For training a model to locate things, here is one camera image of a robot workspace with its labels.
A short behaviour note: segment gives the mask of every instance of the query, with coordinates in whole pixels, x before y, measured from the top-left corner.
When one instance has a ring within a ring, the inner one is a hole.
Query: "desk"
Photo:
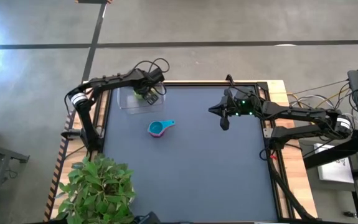
[[[221,81],[205,81],[206,83],[217,83]],[[236,83],[246,82],[255,83],[256,81],[237,81]],[[285,86],[282,80],[268,80],[262,81],[267,82],[270,100],[278,103],[279,105],[288,105],[288,98],[286,95]],[[98,114],[97,125],[103,125],[103,120],[105,118],[104,112],[105,108],[109,107],[106,105],[106,102],[109,101],[107,92],[101,97],[100,111]],[[291,120],[277,119],[275,124],[277,126],[285,126],[287,128],[294,127],[294,122]],[[219,125],[219,118],[216,117],[216,125]],[[74,119],[67,118],[65,123],[65,129],[68,128],[80,129],[80,122],[76,116]],[[292,144],[298,144],[297,141],[291,141]],[[62,139],[59,149],[59,155],[57,163],[55,166],[55,172],[52,180],[52,186],[50,187],[50,194],[47,200],[47,208],[45,211],[44,220],[48,220],[50,217],[55,217],[57,215],[57,210],[60,203],[64,200],[64,197],[60,197],[54,200],[55,195],[58,195],[60,192],[58,183],[67,183],[68,178],[67,174],[71,170],[71,165],[74,162],[81,161],[86,154],[86,150],[79,151],[71,155],[68,159],[62,162],[62,158],[65,154],[70,153],[82,145],[80,140],[73,140],[67,142],[65,139]],[[288,179],[289,187],[294,193],[295,197],[303,205],[303,207],[313,216],[317,216],[316,209],[313,202],[313,196],[311,194],[308,177],[306,175],[306,169],[304,168],[303,159],[299,149],[292,147],[285,147],[282,150],[283,161],[285,165],[286,177]],[[282,208],[282,217],[288,217],[288,209],[286,209],[286,199],[283,196],[283,193],[279,190],[278,195],[280,198],[280,204]]]

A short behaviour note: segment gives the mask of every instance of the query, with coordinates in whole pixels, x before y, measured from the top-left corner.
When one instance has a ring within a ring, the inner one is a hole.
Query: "black table frame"
[[[172,81],[172,82],[167,82],[165,83],[165,86],[167,87],[215,87],[215,86],[221,86],[221,87],[229,87],[230,84],[229,82],[226,81],[221,81],[221,82],[208,82],[208,81],[199,81],[199,82],[184,82],[184,81]],[[269,95],[269,91],[268,91],[268,84],[267,82],[237,82],[235,83],[236,87],[241,87],[241,86],[250,86],[250,87],[254,87],[255,90],[255,94],[257,96],[260,96],[260,92],[262,91],[264,94],[264,97],[266,100],[270,100],[270,95]],[[109,91],[107,94],[107,99],[106,99],[106,106],[105,106],[105,111],[104,111],[104,118],[103,118],[103,129],[105,130],[106,126],[108,125],[108,119],[109,119],[109,110],[110,110],[110,106],[111,106],[111,99],[113,97],[113,91]],[[97,124],[98,123],[98,119],[99,119],[99,113],[101,110],[101,100],[99,100],[96,104],[96,108],[95,108],[95,115],[93,117],[93,123]],[[266,128],[266,124],[263,121],[260,121],[261,124],[261,128],[263,130],[263,128]],[[270,121],[270,125],[271,128],[275,127],[275,122],[274,121]],[[264,142],[265,142],[265,146],[268,145],[267,142],[267,138],[263,137]],[[270,156],[270,151],[267,151],[267,157]],[[281,175],[281,178],[283,179],[284,183],[286,185],[288,185],[288,179],[286,177],[286,172],[285,172],[285,166],[284,166],[284,160],[283,160],[283,155],[281,153],[281,151],[278,151],[276,153],[276,157],[277,157],[277,162],[278,162],[278,167],[279,167],[279,173]],[[272,176],[272,170],[271,167],[269,166],[269,164],[266,162],[266,166],[268,166],[268,170],[269,170],[269,174],[270,177]],[[277,183],[276,181],[273,180],[273,178],[270,178],[271,180],[271,188],[273,191],[273,197],[274,197],[274,201],[275,201],[275,208],[276,208],[276,214],[277,214],[277,219],[281,220],[282,218],[286,218],[283,217],[283,208],[281,207],[281,203],[280,203],[280,196],[278,194],[278,187],[277,187]],[[294,215],[294,210],[293,207],[291,206],[290,201],[286,198],[286,209],[288,211],[288,215],[289,218],[295,218]]]

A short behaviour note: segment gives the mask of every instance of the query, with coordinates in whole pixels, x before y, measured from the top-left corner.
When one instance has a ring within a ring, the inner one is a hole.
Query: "black floor stripe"
[[[93,33],[92,46],[90,47],[89,54],[87,55],[85,70],[83,71],[81,83],[85,80],[88,80],[90,76],[90,70],[92,69],[93,59],[96,53],[98,37],[100,36],[101,25],[103,24],[105,9],[106,9],[106,4],[102,4],[100,6],[100,12],[98,13],[97,23]]]
[[[0,44],[0,50],[87,49],[91,44]]]
[[[105,43],[98,49],[125,49],[148,47],[259,47],[293,44],[314,45],[358,45],[358,40],[294,40],[294,41],[228,41],[228,42],[147,42],[147,43]]]

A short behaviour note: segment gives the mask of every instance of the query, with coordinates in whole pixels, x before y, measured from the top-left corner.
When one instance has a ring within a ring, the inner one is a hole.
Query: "concrete floor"
[[[73,0],[0,0],[0,44],[90,43],[99,9]],[[358,40],[358,0],[115,0],[98,42],[229,40]],[[0,50],[0,146],[31,155],[25,166],[11,165],[19,176],[1,189],[0,223],[43,219],[66,116],[63,97],[80,83],[87,55],[88,49]],[[237,80],[284,80],[291,92],[345,80],[358,69],[358,45],[98,49],[90,78],[156,57],[171,63],[169,80],[230,73]],[[340,87],[313,93],[330,96]],[[341,110],[349,113],[349,105]],[[344,222],[327,206],[351,206],[348,195],[337,194],[313,189],[319,216]]]

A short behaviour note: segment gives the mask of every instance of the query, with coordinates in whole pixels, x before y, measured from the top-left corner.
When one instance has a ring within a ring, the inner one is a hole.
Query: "potted plant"
[[[130,181],[132,170],[127,164],[98,154],[93,161],[84,158],[73,164],[69,184],[60,183],[62,194],[68,194],[59,207],[57,219],[67,217],[68,224],[131,223],[129,204],[135,193]]]

